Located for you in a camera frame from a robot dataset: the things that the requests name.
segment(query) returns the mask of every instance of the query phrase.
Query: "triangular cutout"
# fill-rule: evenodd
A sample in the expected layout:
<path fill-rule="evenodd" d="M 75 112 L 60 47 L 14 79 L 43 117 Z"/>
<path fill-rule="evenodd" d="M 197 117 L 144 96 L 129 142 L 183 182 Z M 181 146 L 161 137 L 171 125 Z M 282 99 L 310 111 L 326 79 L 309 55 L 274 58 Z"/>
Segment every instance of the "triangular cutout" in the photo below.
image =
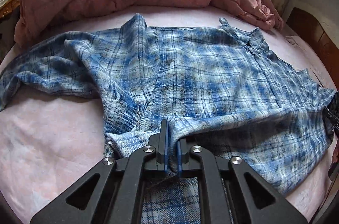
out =
<path fill-rule="evenodd" d="M 99 173 L 94 174 L 80 188 L 66 198 L 66 203 L 79 210 L 85 210 L 99 178 Z"/>
<path fill-rule="evenodd" d="M 275 203 L 275 198 L 250 173 L 244 175 L 258 209 L 263 209 Z"/>

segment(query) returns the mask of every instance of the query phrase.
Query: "blue plaid shirt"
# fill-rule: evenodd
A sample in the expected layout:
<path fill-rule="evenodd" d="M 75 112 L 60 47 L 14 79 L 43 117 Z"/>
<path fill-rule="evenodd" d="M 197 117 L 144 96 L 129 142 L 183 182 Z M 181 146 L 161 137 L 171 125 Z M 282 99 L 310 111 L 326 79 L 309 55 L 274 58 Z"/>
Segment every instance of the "blue plaid shirt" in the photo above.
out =
<path fill-rule="evenodd" d="M 330 144 L 322 110 L 335 91 L 279 59 L 258 28 L 220 22 L 221 29 L 147 27 L 136 14 L 118 29 L 49 38 L 3 71 L 0 110 L 21 83 L 101 97 L 105 156 L 129 156 L 168 119 L 170 162 L 177 140 L 195 134 L 215 155 L 241 156 L 286 194 Z M 142 221 L 199 223 L 197 181 L 171 178 L 148 190 Z"/>

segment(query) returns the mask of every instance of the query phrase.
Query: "silver screw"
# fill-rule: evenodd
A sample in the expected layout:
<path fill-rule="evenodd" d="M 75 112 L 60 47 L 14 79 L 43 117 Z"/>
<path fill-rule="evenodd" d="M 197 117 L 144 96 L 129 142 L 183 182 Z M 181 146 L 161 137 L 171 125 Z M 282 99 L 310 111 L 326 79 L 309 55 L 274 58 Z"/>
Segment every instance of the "silver screw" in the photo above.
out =
<path fill-rule="evenodd" d="M 231 162 L 235 165 L 238 165 L 238 164 L 241 164 L 242 159 L 238 156 L 234 156 L 234 157 L 231 158 Z"/>
<path fill-rule="evenodd" d="M 147 152 L 147 153 L 150 153 L 150 152 L 154 151 L 155 148 L 154 148 L 153 146 L 145 146 L 145 147 L 143 148 L 143 150 L 144 150 L 145 152 Z"/>
<path fill-rule="evenodd" d="M 192 146 L 192 151 L 195 153 L 199 153 L 202 151 L 202 147 L 201 146 Z"/>
<path fill-rule="evenodd" d="M 104 163 L 104 165 L 108 166 L 114 163 L 114 158 L 106 157 L 102 160 L 102 162 Z"/>

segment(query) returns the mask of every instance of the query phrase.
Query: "bed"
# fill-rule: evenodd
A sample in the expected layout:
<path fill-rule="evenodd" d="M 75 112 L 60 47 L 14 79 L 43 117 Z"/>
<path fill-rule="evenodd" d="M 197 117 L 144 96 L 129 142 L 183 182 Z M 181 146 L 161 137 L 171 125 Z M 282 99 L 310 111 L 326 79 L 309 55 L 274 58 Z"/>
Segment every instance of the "bed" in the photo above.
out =
<path fill-rule="evenodd" d="M 199 9 L 131 6 L 107 16 L 48 28 L 39 38 L 43 40 L 71 30 L 95 32 L 120 27 L 135 13 L 140 13 L 148 26 L 218 28 L 219 17 L 224 17 L 231 26 L 241 30 L 255 28 L 210 6 Z M 262 33 L 278 57 L 297 71 L 307 68 L 311 78 L 323 87 L 336 89 L 326 66 L 295 31 L 286 26 L 281 33 L 275 29 Z M 1 63 L 0 71 L 22 52 L 23 49 L 14 45 Z M 6 110 L 0 112 L 0 190 L 22 223 L 29 223 L 35 213 L 102 159 L 102 116 L 100 99 L 50 96 L 27 86 L 21 87 Z M 334 137 L 308 177 L 286 196 L 308 221 L 330 187 L 327 171 L 336 140 Z"/>

